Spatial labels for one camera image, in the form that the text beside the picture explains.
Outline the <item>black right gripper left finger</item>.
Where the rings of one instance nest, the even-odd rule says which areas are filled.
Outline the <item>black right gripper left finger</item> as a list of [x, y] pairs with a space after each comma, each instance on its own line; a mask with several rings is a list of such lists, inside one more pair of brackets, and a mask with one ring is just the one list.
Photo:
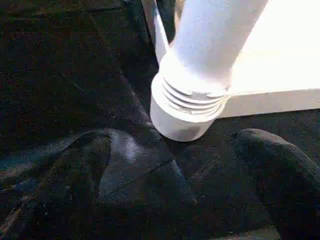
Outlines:
[[0, 238], [89, 239], [110, 144], [110, 138], [98, 132], [75, 140], [10, 211], [0, 225]]

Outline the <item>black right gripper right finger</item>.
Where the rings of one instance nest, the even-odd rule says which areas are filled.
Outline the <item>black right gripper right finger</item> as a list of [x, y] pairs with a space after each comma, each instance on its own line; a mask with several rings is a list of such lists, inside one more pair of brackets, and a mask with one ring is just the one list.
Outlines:
[[320, 167], [282, 137], [256, 128], [233, 134], [256, 193], [283, 240], [320, 238]]

